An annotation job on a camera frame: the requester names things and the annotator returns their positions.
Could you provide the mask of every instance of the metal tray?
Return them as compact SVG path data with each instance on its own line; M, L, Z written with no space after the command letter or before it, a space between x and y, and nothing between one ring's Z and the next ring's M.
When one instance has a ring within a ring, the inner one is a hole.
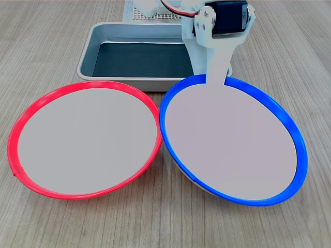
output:
M168 91L193 70L180 23L102 22L90 31L77 73L84 80Z

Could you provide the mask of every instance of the blue rim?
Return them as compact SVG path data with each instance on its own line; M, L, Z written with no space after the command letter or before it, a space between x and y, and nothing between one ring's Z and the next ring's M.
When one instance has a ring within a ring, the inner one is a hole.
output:
M229 200L231 202L235 202L238 204L243 205L250 205L250 206L270 206L274 204L281 203L289 198L291 198L303 185L307 171L308 171L308 155L307 155L307 149L305 146L304 139L302 138L300 134L300 130L292 120L292 118L288 115L288 113L276 102L274 101L270 96L268 96L266 93L260 91L259 89L255 88L254 86L245 83L241 80L234 79L232 77L227 77L225 81L225 85L231 86L233 88L239 89L259 102L261 102L265 107L267 107L286 127L287 131L289 132L290 136L292 137L292 140L294 142L294 146L296 149L296 155L297 155L297 164L296 164L296 172L293 178L293 181L291 184L280 194L269 198L265 200L244 200L240 198L235 198L232 196L225 195L219 191L214 190L213 188L206 185L204 182L199 180L195 175L190 172L187 167L180 161L180 159L177 157L176 153L172 149L167 132L166 132L166 126L165 126L165 116L166 111L168 108L168 105L170 101L173 99L173 97L180 92L181 90L192 86L196 84L204 84L206 82L206 75L196 75L188 77L177 84L175 84L165 95L161 108L160 108L160 127L161 127L161 133L163 136L164 143L170 152L171 156L177 163L177 165L182 169L182 171L196 184L204 188L205 190L211 192L214 195L217 195L219 197L222 197L226 200Z

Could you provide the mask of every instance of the wooden table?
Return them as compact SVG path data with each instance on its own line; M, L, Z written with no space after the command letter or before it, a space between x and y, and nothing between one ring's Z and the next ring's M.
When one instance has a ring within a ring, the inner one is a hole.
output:
M252 1L257 20L232 59L233 76L265 91L297 123L309 172L272 207L205 193L163 146L123 189L85 201L40 196L7 162L20 114L78 82L92 25L121 21L124 1L0 1L0 247L331 247L331 2ZM164 94L149 94L160 104Z

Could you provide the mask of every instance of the white plastic bracket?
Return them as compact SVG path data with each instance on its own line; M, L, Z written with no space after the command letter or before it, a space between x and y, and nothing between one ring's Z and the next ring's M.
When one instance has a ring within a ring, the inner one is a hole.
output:
M231 58L235 48L244 43L255 21L255 9L248 5L248 23L244 32L213 37L216 14L212 7L203 6L199 14L182 19L182 39L188 50L194 74L206 74L207 84L224 83L232 74ZM195 27L195 37L191 25Z

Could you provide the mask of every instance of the red wire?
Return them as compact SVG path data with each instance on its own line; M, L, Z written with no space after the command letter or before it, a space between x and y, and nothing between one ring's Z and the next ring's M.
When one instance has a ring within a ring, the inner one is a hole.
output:
M196 15L198 15L198 13L186 13L186 12L181 12L181 11L177 11L172 9L171 7L169 7L168 5L166 5L166 3L161 0L162 4L166 7L167 10L169 10L170 12L173 12L179 16L184 16L184 17L195 17Z

